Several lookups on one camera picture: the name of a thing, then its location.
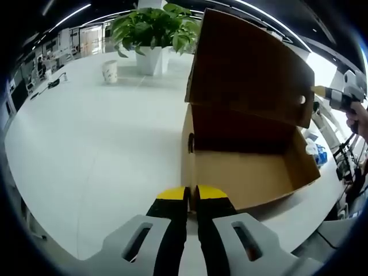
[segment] open cardboard box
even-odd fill
[[[313,85],[313,71],[280,41],[206,10],[185,99],[182,185],[219,188],[244,209],[317,179],[297,128],[309,127]]]

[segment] potted plant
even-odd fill
[[[168,3],[162,9],[143,8],[118,17],[112,24],[112,37],[119,56],[120,50],[134,49],[137,66],[145,75],[167,71],[168,49],[183,54],[186,47],[194,45],[200,31],[190,15],[190,10]]]

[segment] box lid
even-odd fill
[[[185,101],[309,127],[314,72],[241,18],[206,9]]]

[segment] blue object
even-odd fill
[[[327,162],[327,152],[326,152],[326,149],[322,147],[321,145],[316,144],[316,146],[318,150],[318,155],[315,155],[315,160],[316,160],[317,166],[320,167],[324,163]]]

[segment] table surface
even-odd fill
[[[193,55],[171,53],[167,75],[152,77],[138,75],[129,54],[68,63],[54,74],[66,72],[68,81],[27,99],[5,138],[10,169],[31,213],[78,259],[98,252],[108,234],[145,214],[158,193],[180,185],[184,96]],[[106,85],[101,66],[112,59],[118,60],[119,80]],[[325,140],[313,122],[310,129],[328,152],[321,177],[255,211],[288,252],[316,230],[343,191]],[[189,249],[195,231],[188,235],[185,262],[191,256],[198,262]]]

